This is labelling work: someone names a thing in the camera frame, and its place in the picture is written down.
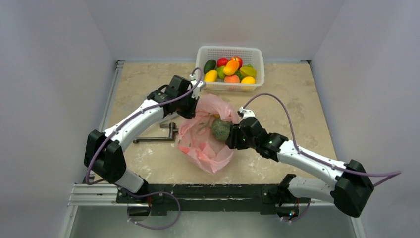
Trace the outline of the fake peach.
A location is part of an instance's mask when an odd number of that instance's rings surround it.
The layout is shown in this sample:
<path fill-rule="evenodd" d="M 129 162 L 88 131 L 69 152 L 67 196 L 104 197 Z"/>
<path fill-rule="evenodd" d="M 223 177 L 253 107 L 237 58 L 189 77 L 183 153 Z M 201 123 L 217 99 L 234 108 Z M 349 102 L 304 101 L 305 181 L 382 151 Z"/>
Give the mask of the fake peach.
<path fill-rule="evenodd" d="M 224 83 L 240 83 L 240 78 L 237 75 L 226 76 Z"/>

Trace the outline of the orange fake mango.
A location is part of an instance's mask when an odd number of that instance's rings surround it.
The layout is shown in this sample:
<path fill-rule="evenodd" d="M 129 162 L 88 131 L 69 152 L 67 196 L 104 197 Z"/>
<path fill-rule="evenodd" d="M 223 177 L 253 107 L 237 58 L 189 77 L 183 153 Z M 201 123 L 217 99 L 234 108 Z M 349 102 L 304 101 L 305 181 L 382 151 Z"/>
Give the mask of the orange fake mango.
<path fill-rule="evenodd" d="M 231 76 L 235 74 L 238 68 L 239 68 L 238 62 L 230 60 L 225 66 L 223 71 L 226 76 Z"/>

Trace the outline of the black L-shaped metal tool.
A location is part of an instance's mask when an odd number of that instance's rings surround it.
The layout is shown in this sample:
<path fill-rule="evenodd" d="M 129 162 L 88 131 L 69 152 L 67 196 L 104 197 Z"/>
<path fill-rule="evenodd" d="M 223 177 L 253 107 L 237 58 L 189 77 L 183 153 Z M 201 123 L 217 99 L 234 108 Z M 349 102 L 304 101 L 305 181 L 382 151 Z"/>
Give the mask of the black L-shaped metal tool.
<path fill-rule="evenodd" d="M 169 134 L 167 137 L 137 137 L 133 140 L 134 144 L 140 142 L 173 142 L 175 141 L 176 135 L 178 134 L 178 128 L 176 123 L 170 122 L 167 124 L 160 124 L 160 128 L 169 129 Z"/>

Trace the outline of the white perforated plastic basket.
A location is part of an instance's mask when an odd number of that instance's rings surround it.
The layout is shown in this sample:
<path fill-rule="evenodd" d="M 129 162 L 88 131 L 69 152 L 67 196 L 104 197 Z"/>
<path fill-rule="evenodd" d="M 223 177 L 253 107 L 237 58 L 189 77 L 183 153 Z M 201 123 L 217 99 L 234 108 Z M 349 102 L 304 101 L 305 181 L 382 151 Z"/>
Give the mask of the white perforated plastic basket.
<path fill-rule="evenodd" d="M 204 71 L 207 90 L 252 92 L 265 80 L 262 52 L 256 48 L 202 46 L 196 67 Z"/>

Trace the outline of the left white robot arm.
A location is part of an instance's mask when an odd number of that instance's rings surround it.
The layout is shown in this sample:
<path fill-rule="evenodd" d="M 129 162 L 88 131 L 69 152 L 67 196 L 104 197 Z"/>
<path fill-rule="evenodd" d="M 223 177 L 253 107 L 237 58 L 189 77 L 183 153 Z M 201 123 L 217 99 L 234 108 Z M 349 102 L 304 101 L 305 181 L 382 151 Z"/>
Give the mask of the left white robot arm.
<path fill-rule="evenodd" d="M 187 80 L 175 75 L 169 84 L 151 92 L 125 119 L 105 131 L 95 129 L 90 132 L 84 158 L 87 173 L 93 171 L 108 183 L 126 189 L 136 203 L 145 201 L 147 182 L 127 168 L 125 150 L 146 129 L 169 114 L 193 118 L 205 85 L 194 76 Z"/>

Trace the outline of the green yellow fake starfruit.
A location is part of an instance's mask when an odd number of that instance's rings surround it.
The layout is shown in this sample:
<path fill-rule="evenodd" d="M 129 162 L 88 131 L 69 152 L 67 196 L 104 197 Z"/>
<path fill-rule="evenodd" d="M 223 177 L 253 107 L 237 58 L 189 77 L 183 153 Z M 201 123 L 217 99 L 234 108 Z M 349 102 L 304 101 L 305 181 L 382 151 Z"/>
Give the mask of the green yellow fake starfruit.
<path fill-rule="evenodd" d="M 240 68 L 240 73 L 243 77 L 256 77 L 257 71 L 250 66 L 242 66 Z"/>

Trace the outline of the red fake apple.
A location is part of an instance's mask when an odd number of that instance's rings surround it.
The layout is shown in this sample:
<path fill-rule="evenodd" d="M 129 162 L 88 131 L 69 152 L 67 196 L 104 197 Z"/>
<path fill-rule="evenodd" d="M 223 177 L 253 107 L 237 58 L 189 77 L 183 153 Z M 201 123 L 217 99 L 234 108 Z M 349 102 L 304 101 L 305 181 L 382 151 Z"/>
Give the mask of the red fake apple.
<path fill-rule="evenodd" d="M 243 65 L 243 60 L 239 56 L 233 56 L 230 58 L 230 60 L 238 62 L 239 68 L 241 68 Z"/>

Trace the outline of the dark green fake avocado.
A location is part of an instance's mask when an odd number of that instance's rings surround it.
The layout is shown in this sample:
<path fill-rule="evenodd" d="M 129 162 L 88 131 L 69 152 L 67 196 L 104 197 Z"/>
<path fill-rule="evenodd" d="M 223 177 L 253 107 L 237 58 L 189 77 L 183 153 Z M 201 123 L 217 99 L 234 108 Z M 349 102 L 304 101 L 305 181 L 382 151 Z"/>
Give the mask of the dark green fake avocado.
<path fill-rule="evenodd" d="M 216 69 L 216 60 L 210 59 L 205 63 L 203 67 L 203 73 L 207 74 L 209 71 L 215 70 L 215 69 Z"/>

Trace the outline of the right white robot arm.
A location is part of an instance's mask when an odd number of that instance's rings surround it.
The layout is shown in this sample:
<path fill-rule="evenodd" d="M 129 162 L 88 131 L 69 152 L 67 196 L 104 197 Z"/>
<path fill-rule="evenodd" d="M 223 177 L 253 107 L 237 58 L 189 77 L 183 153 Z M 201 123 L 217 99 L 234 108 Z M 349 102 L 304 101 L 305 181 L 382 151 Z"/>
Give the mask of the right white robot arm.
<path fill-rule="evenodd" d="M 255 117 L 232 124 L 225 143 L 230 149 L 254 149 L 263 158 L 292 165 L 315 177 L 284 179 L 278 195 L 285 202 L 295 197 L 314 198 L 333 203 L 344 214 L 357 218 L 374 191 L 360 162 L 345 163 L 306 149 L 298 150 L 286 136 L 268 133 Z"/>

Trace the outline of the yellow orange fake fruit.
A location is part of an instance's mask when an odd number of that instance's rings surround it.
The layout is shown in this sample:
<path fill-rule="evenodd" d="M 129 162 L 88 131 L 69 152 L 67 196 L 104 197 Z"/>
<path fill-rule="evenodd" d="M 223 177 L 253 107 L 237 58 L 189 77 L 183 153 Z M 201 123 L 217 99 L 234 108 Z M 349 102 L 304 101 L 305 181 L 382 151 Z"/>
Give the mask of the yellow orange fake fruit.
<path fill-rule="evenodd" d="M 241 84 L 256 84 L 256 80 L 254 77 L 247 76 L 241 80 Z"/>

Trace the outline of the pink printed plastic bag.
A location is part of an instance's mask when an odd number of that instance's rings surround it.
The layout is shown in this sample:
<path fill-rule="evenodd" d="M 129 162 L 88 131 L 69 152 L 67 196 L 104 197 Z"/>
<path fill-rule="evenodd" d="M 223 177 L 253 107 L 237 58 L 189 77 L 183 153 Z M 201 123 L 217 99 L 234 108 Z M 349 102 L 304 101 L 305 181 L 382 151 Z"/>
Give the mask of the pink printed plastic bag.
<path fill-rule="evenodd" d="M 176 139 L 177 148 L 192 163 L 210 174 L 221 170 L 234 155 L 232 149 L 212 135 L 211 125 L 215 119 L 232 123 L 240 121 L 236 110 L 219 96 L 201 96 L 195 117 L 183 120 Z"/>

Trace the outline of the small red fake fruit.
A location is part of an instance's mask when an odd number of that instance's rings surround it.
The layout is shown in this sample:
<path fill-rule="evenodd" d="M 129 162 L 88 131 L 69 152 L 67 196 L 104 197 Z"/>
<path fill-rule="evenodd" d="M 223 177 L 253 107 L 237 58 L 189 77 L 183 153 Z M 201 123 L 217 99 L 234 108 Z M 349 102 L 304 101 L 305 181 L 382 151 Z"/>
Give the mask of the small red fake fruit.
<path fill-rule="evenodd" d="M 219 58 L 216 61 L 216 67 L 219 68 L 219 67 L 222 67 L 222 66 L 226 66 L 228 62 L 229 62 L 229 59 L 227 59 L 227 58 Z"/>

